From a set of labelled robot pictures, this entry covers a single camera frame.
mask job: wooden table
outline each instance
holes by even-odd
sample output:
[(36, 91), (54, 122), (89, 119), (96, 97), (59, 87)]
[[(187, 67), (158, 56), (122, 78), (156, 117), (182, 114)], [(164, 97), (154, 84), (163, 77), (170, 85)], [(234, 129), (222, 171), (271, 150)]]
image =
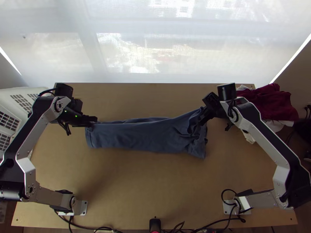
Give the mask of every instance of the wooden table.
[[(83, 101), (83, 112), (100, 121), (141, 117), (176, 117), (203, 105), (201, 99), (216, 84), (70, 83), (74, 97)], [(220, 194), (273, 187), (275, 163), (257, 145), (246, 142), (236, 127), (225, 132), (226, 120), (208, 122), (204, 160), (187, 154), (159, 154), (120, 149), (90, 149), (84, 128), (72, 135), (50, 124), (32, 155), (37, 181), (52, 190), (68, 189), (88, 200), (86, 216), (75, 223), (113, 226), (124, 230), (147, 229), (157, 216), (164, 229), (185, 220), (185, 228), (199, 228), (223, 214)], [(246, 223), (230, 227), (296, 224), (294, 211), (254, 209)], [(12, 225), (67, 228), (46, 205), (18, 203)], [(226, 222), (215, 225), (225, 226)]]

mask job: wrinkled fabric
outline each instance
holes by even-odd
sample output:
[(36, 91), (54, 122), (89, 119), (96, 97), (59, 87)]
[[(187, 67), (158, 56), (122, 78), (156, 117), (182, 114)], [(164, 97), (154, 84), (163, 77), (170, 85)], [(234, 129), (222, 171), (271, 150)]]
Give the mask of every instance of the wrinkled fabric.
[(134, 118), (99, 122), (86, 128), (91, 148), (123, 148), (158, 153), (188, 153), (205, 158), (206, 124), (199, 125), (203, 107), (176, 118)]
[(276, 83), (266, 85), (258, 89), (237, 90), (237, 96), (245, 97), (252, 102), (265, 120), (289, 120), (299, 119), (297, 110), (290, 103), (290, 93), (280, 91)]

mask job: white wall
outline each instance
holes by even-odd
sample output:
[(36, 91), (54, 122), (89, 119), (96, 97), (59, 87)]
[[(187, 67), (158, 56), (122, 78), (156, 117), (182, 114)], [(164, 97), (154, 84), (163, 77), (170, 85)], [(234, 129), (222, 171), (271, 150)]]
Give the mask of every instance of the white wall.
[(27, 84), (21, 75), (0, 54), (0, 89), (25, 86)]

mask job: gray fabric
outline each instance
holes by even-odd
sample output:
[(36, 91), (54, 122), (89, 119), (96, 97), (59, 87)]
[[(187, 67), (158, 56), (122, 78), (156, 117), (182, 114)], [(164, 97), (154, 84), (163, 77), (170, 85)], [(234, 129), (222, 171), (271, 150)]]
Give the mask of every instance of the gray fabric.
[(198, 124), (203, 107), (176, 118), (134, 118), (86, 128), (91, 148), (125, 148), (160, 153), (186, 152), (205, 158), (206, 124)]

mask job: clothing pile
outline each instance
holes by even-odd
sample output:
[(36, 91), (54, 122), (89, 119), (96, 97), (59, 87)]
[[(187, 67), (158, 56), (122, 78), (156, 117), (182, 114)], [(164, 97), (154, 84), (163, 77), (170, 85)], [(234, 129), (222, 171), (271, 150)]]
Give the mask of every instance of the clothing pile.
[[(254, 90), (241, 85), (236, 90), (237, 96), (244, 97), (257, 107), (262, 120), (273, 132), (280, 131), (284, 125), (292, 127), (294, 121), (299, 120), (297, 110), (290, 103), (291, 94), (280, 91), (280, 86), (276, 83)], [(255, 142), (250, 134), (243, 134), (248, 142)]]

